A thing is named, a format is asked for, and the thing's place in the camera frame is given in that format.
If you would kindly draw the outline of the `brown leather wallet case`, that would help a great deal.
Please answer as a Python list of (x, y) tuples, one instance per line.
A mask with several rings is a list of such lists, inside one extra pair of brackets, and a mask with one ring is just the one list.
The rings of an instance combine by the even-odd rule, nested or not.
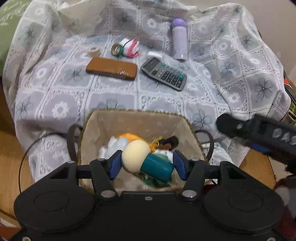
[(86, 72), (125, 80), (135, 80), (137, 65), (125, 61), (94, 57), (86, 66)]

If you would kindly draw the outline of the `green pillow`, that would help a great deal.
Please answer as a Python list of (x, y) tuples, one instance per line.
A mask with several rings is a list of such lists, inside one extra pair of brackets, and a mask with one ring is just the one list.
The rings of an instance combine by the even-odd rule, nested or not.
[(16, 27), (31, 1), (1, 1), (1, 75)]

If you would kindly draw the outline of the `woven basket with beige liner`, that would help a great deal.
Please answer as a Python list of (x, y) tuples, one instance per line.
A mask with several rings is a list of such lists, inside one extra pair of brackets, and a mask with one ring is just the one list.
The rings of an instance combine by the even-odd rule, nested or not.
[[(78, 153), (75, 149), (75, 132), (81, 130), (78, 142)], [(72, 161), (87, 165), (99, 158), (99, 150), (105, 147), (111, 137), (119, 137), (130, 133), (143, 138), (156, 147), (156, 139), (178, 138), (177, 150), (188, 159), (201, 159), (209, 162), (214, 150), (214, 141), (210, 133), (210, 149), (205, 156), (204, 150), (196, 137), (189, 121), (181, 115), (160, 113), (154, 111), (94, 109), (87, 117), (84, 127), (72, 125), (67, 133), (67, 148)], [(184, 181), (173, 171), (169, 184), (157, 184), (156, 179), (145, 178), (144, 174), (130, 174), (124, 169), (111, 182), (116, 191), (178, 191), (184, 186)]]

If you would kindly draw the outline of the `beige tape roll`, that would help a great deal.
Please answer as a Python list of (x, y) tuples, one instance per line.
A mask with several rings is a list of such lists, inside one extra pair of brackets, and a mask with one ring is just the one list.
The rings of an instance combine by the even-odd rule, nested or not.
[(91, 47), (89, 48), (89, 50), (87, 51), (87, 55), (89, 57), (99, 57), (101, 54), (100, 48), (99, 47)]

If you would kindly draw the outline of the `grey lace floral tablecloth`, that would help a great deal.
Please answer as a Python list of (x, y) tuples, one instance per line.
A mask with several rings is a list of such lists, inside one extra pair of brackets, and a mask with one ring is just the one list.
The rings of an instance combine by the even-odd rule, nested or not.
[[(173, 57), (171, 22), (187, 24), (188, 56)], [(139, 71), (133, 81), (86, 72), (87, 51), (137, 39), (140, 66), (149, 51), (187, 75), (182, 91)], [(44, 132), (83, 125), (93, 109), (153, 110), (183, 115), (216, 140), (213, 163), (239, 166), (247, 149), (215, 126), (223, 113), (281, 120), (290, 107), (283, 66), (259, 35), (251, 13), (226, 3), (202, 11), (178, 1), (32, 1), (16, 27), (3, 69), (3, 90), (16, 136), (27, 149)]]

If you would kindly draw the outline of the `green washi tape roll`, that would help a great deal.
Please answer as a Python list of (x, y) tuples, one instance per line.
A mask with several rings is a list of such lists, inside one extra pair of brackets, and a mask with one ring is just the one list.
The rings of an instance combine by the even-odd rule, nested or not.
[(123, 45), (118, 44), (118, 43), (115, 43), (112, 45), (111, 54), (113, 56), (121, 57), (121, 56), (123, 56), (123, 51), (124, 51)]

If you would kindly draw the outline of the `purple water bottle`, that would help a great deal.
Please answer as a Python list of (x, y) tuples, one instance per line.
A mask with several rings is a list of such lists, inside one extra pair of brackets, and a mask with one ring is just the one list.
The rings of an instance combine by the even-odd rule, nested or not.
[(186, 60), (188, 56), (187, 24), (183, 19), (175, 18), (171, 22), (173, 36), (173, 57)]

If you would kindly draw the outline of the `beige teal makeup sponge brush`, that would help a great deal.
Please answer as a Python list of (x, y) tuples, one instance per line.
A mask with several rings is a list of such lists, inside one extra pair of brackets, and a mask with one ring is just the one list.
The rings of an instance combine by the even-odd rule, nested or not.
[(163, 183), (170, 181), (175, 168), (174, 164), (153, 154), (149, 145), (142, 140), (126, 145), (121, 154), (121, 162), (128, 173), (142, 172)]

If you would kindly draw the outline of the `orange white plush toy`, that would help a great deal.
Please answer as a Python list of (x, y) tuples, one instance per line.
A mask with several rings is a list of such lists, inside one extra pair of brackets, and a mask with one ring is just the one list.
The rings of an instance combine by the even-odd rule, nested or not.
[(112, 136), (107, 145), (102, 146), (99, 150), (98, 158), (108, 159), (110, 158), (117, 150), (123, 150), (127, 144), (135, 140), (142, 140), (137, 135), (132, 133), (123, 133), (117, 137)]

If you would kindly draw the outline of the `grey desktop calculator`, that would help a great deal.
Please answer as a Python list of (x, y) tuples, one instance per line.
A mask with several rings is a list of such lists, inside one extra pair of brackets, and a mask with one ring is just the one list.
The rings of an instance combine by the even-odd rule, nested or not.
[(183, 90), (187, 82), (187, 75), (184, 72), (166, 65), (156, 57), (149, 58), (140, 69), (153, 80), (177, 91)]

